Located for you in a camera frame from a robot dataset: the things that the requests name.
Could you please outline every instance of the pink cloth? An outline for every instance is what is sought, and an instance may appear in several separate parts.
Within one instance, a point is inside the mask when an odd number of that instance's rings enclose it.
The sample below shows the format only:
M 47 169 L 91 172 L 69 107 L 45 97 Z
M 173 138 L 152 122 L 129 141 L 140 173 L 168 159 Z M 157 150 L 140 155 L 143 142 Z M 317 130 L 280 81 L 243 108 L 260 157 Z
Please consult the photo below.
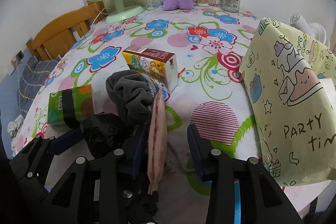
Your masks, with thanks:
M 164 162 L 167 152 L 167 123 L 165 103 L 162 90 L 156 94 L 153 104 L 151 126 L 148 135 L 148 167 L 150 181 L 148 194 L 159 188 L 163 176 Z

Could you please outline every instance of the gray pillow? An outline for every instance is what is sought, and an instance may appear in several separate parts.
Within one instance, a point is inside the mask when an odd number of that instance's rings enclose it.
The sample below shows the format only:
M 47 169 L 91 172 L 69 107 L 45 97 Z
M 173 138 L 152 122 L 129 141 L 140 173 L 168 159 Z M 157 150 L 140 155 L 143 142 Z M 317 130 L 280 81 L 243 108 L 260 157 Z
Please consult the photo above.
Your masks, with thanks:
M 57 60 L 39 62 L 35 56 L 29 58 L 17 90 L 17 102 L 24 118 L 26 118 L 28 110 L 43 82 L 57 64 Z

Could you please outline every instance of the green tissue box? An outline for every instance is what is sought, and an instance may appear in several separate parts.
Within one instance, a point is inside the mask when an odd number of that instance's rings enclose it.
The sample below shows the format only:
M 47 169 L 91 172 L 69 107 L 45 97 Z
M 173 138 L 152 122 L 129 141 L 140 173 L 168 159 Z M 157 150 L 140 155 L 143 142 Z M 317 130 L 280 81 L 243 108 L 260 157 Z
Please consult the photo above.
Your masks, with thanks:
M 48 125 L 56 130 L 69 130 L 79 126 L 80 121 L 94 114 L 92 86 L 50 93 Z

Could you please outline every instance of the fan stand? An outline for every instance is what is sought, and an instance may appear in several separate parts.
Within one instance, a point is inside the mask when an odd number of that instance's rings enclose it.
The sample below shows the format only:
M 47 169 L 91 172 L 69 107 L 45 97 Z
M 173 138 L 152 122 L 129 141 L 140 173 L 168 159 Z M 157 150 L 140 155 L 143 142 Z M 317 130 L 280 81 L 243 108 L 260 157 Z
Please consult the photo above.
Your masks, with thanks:
M 106 17 L 106 23 L 119 22 L 141 14 L 144 11 L 144 8 L 139 5 L 125 7 L 123 0 L 114 0 L 114 3 L 116 11 Z

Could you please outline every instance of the wooden chair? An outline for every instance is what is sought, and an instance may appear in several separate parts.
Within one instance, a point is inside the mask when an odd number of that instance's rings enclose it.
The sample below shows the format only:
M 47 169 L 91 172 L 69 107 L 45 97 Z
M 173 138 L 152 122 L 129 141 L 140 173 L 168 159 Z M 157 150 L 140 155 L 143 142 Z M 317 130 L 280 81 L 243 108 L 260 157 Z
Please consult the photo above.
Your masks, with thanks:
M 88 2 L 88 5 L 49 22 L 33 41 L 26 43 L 31 55 L 35 55 L 40 60 L 55 59 L 58 55 L 64 56 L 76 43 L 71 27 L 76 29 L 79 37 L 83 37 L 90 30 L 87 21 L 94 20 L 102 9 L 104 9 L 102 2 Z M 95 22 L 101 21 L 104 17 L 106 15 L 100 14 Z

